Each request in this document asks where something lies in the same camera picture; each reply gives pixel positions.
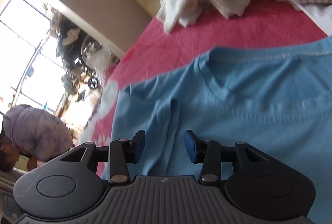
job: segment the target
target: curly hair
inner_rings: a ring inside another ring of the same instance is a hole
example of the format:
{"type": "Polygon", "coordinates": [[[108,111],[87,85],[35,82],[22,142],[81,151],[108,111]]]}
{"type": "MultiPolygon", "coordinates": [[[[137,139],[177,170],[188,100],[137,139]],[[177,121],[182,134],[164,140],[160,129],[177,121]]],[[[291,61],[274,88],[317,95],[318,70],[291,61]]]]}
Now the curly hair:
{"type": "MultiPolygon", "coordinates": [[[[3,145],[3,138],[5,137],[5,131],[2,126],[0,134],[0,148],[3,145]]],[[[8,154],[0,149],[0,170],[3,172],[10,172],[13,169],[13,164],[7,162],[8,154]]]]}
{"type": "Polygon", "coordinates": [[[8,154],[0,150],[0,170],[3,172],[10,172],[13,169],[13,164],[7,162],[8,154]]]}

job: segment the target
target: black device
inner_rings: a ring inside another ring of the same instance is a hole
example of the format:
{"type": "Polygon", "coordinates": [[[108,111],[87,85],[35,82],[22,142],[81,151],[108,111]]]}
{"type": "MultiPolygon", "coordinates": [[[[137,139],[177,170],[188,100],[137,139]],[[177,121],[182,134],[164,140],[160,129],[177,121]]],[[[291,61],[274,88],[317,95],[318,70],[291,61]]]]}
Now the black device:
{"type": "Polygon", "coordinates": [[[135,176],[127,163],[137,163],[145,132],[109,146],[84,143],[22,176],[14,199],[24,212],[20,224],[111,223],[311,223],[306,218],[315,188],[303,174],[245,142],[225,147],[199,140],[187,130],[184,143],[193,163],[203,163],[194,176],[135,176]],[[109,165],[109,181],[96,175],[98,162],[109,165]],[[234,173],[221,180],[221,163],[234,173]]]}

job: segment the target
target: blue t-shirt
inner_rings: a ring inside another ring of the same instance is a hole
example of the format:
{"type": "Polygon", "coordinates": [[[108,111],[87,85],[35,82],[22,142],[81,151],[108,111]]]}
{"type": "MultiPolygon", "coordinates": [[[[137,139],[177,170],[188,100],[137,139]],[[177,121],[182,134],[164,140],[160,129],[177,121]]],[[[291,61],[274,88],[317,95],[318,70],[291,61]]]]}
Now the blue t-shirt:
{"type": "MultiPolygon", "coordinates": [[[[222,146],[245,141],[305,174],[309,218],[332,221],[332,38],[259,50],[215,48],[189,65],[120,91],[112,140],[146,132],[134,175],[191,175],[185,130],[222,146]]],[[[232,173],[222,163],[222,179],[232,173]]]]}

